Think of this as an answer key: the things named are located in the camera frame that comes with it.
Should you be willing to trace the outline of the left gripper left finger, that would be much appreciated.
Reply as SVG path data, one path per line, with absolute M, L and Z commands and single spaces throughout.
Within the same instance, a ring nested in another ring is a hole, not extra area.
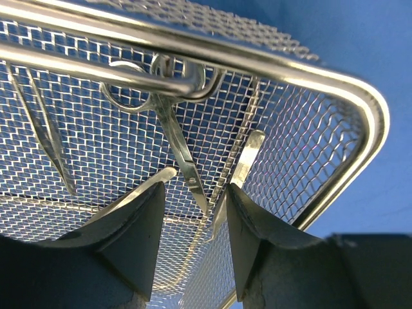
M 115 308 L 151 298 L 165 209 L 158 182 L 56 240 L 1 237 L 2 308 Z

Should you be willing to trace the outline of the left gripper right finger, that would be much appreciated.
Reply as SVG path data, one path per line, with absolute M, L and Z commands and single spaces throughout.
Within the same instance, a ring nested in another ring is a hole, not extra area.
M 244 308 L 410 308 L 409 234 L 303 232 L 226 189 L 236 296 Z

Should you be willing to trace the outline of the wire mesh instrument tray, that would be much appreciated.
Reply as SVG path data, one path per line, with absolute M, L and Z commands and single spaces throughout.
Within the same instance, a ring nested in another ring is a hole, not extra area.
M 155 54 L 169 59 L 168 76 L 150 73 Z M 237 299 L 228 218 L 205 241 L 251 132 L 265 139 L 240 189 L 303 232 L 387 138 L 382 95 L 316 60 L 271 26 L 188 1 L 2 1 L 1 237 L 56 240 L 174 167 L 160 181 L 151 298 L 115 308 L 228 308 Z M 205 68 L 204 86 L 183 76 L 184 61 Z M 131 107 L 150 93 L 188 99 L 173 111 L 207 214 L 156 113 L 119 110 L 101 82 Z

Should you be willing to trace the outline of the blue surgical drape cloth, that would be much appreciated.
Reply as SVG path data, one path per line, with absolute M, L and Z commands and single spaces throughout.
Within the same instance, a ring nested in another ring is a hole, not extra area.
M 310 227 L 316 236 L 411 230 L 411 2 L 207 1 L 290 34 L 333 67 L 371 81 L 391 127 L 366 171 Z

